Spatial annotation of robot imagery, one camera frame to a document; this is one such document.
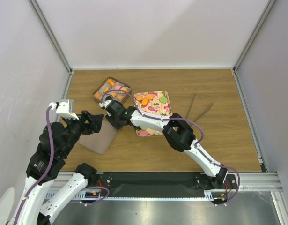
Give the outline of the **rose gold tin lid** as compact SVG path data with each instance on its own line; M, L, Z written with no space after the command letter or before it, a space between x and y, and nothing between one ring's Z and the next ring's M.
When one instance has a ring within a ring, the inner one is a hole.
M109 149L117 134L118 131L109 122L103 120L99 133L81 135L78 143L92 152L103 155Z

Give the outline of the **black sandwich cookie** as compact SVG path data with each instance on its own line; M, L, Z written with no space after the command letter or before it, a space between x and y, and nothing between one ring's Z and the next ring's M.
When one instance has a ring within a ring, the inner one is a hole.
M113 99L113 97L111 95L107 95L105 98L105 100L112 100L112 99Z

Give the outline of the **orange pumpkin cookie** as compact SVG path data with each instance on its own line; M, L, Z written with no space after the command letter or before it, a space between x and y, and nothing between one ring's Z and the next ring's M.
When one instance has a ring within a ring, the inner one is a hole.
M116 97L116 95L117 95L117 94L116 94L116 92L111 92L110 94L111 94L111 95L112 95L112 97L114 97L114 98L115 98L115 97Z
M101 93L98 91L98 92L96 92L96 93L94 94L94 96L95 96L96 98L100 98L100 97L101 97Z

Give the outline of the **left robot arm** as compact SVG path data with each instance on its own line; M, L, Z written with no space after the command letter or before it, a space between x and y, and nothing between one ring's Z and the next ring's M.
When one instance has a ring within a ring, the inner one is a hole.
M51 225L71 199L84 188L93 187L98 180L96 169L83 163L61 190L44 203L47 192L54 184L67 156L82 135L99 133L104 115L82 111L76 118L50 122L39 137L39 145L30 158L26 170L22 199L8 222L10 225Z

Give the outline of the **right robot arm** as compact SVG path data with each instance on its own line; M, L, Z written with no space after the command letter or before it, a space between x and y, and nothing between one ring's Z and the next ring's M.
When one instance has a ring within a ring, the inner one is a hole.
M171 148L190 156L208 176L210 185L221 188L226 184L228 169L216 161L201 145L189 125L190 121L174 113L171 116L155 115L140 110L137 106L125 108L116 100L99 103L107 112L107 119L116 128L146 127L163 133Z

